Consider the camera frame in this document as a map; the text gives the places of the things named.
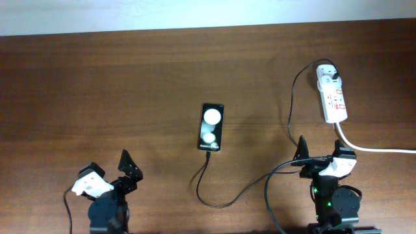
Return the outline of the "black Galaxy flip phone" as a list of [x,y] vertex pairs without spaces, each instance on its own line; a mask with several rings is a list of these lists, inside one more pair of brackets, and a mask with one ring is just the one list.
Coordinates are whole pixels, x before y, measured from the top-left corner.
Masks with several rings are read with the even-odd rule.
[[200,135],[197,147],[202,151],[221,150],[224,106],[204,103],[201,110]]

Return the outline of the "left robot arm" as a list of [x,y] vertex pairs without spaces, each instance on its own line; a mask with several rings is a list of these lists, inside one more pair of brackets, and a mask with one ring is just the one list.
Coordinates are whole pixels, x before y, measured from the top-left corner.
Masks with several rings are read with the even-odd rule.
[[95,162],[78,173],[71,191],[92,201],[88,208],[91,233],[129,232],[130,212],[126,195],[137,189],[143,173],[127,150],[122,151],[118,170],[124,175],[112,182],[104,180],[105,171]]

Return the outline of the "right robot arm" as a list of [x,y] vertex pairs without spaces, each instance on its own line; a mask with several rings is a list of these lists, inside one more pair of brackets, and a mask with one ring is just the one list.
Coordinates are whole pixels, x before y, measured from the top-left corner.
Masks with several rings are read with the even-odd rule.
[[317,223],[307,226],[308,233],[353,233],[359,221],[362,192],[339,181],[348,177],[357,164],[353,149],[335,141],[331,155],[310,157],[306,140],[298,140],[292,166],[301,168],[300,177],[310,179],[309,193],[315,204]]

